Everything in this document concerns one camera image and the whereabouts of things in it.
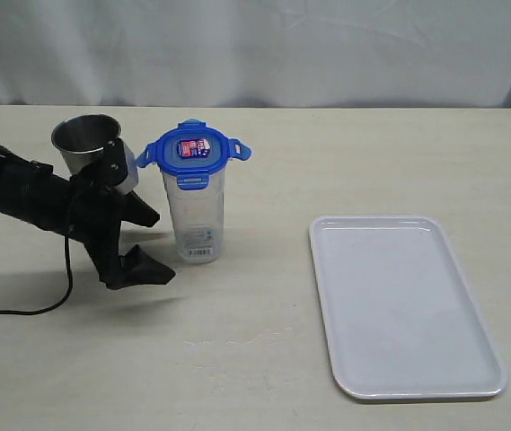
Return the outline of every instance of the clear plastic container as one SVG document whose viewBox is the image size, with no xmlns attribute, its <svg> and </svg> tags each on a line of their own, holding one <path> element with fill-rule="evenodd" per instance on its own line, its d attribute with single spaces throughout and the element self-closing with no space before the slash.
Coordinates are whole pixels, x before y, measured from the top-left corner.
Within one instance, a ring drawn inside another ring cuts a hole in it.
<svg viewBox="0 0 511 431">
<path fill-rule="evenodd" d="M 177 177 L 163 173 L 177 252 L 188 263 L 208 263 L 223 250 L 225 169 L 209 176 L 204 189 L 181 189 Z"/>
<path fill-rule="evenodd" d="M 157 163 L 172 214 L 177 252 L 188 263 L 207 263 L 223 250 L 225 166 L 251 150 L 196 119 L 183 121 L 137 157 Z"/>
</svg>

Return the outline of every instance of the stainless steel cup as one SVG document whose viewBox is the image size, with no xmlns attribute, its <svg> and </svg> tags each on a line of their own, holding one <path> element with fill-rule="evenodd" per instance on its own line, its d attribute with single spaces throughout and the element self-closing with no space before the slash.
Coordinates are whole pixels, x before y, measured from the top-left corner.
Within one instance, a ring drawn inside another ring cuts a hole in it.
<svg viewBox="0 0 511 431">
<path fill-rule="evenodd" d="M 103 147 L 117 139 L 121 127 L 103 114 L 67 119 L 54 128 L 51 143 L 59 150 L 72 174 L 101 158 Z"/>
</svg>

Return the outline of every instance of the plastic tray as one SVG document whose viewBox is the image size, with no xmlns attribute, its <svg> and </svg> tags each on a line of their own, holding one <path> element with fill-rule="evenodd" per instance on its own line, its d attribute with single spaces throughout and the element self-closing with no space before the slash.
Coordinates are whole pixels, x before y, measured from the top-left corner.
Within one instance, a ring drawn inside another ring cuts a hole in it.
<svg viewBox="0 0 511 431">
<path fill-rule="evenodd" d="M 364 400 L 489 398 L 507 373 L 440 226 L 325 216 L 310 228 L 333 376 Z"/>
</svg>

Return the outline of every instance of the blue lid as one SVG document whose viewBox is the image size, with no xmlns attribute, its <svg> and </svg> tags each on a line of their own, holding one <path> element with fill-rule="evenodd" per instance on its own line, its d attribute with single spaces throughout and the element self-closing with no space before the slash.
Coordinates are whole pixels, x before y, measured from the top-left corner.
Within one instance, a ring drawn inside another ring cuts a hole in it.
<svg viewBox="0 0 511 431">
<path fill-rule="evenodd" d="M 180 189 L 207 187 L 209 175 L 221 171 L 231 158 L 247 160 L 251 150 L 198 119 L 188 119 L 165 133 L 137 157 L 137 166 L 157 163 L 162 172 L 177 177 Z"/>
</svg>

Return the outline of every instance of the white curtain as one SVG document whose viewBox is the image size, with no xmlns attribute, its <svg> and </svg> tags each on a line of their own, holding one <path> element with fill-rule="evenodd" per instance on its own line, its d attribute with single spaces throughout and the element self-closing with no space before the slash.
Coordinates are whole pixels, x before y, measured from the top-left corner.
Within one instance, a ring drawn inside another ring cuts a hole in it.
<svg viewBox="0 0 511 431">
<path fill-rule="evenodd" d="M 501 106 L 509 91 L 508 0 L 0 0 L 0 103 Z"/>
</svg>

